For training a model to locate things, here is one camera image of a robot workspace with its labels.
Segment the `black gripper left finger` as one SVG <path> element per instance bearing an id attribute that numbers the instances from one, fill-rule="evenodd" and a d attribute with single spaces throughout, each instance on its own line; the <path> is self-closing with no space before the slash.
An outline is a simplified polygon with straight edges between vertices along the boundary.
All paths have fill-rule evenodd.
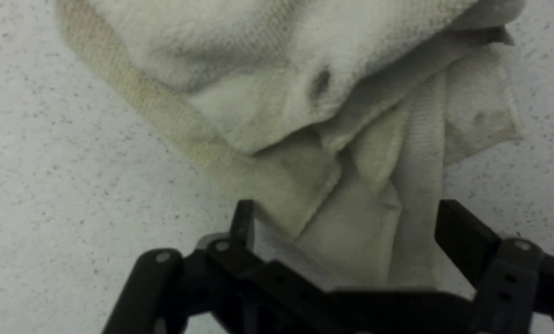
<path id="1" fill-rule="evenodd" d="M 252 251 L 255 204 L 239 201 L 226 234 L 205 236 L 181 256 L 153 249 L 137 258 L 102 334 L 185 334 L 209 314 L 228 334 L 300 334 L 278 301 L 281 268 Z"/>

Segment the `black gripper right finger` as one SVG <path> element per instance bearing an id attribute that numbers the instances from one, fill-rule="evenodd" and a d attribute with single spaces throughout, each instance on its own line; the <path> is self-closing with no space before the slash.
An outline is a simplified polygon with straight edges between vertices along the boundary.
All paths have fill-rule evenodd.
<path id="1" fill-rule="evenodd" d="M 502 238 L 457 201 L 441 201 L 435 242 L 474 288 L 470 334 L 530 334 L 535 314 L 554 321 L 554 255 Z"/>

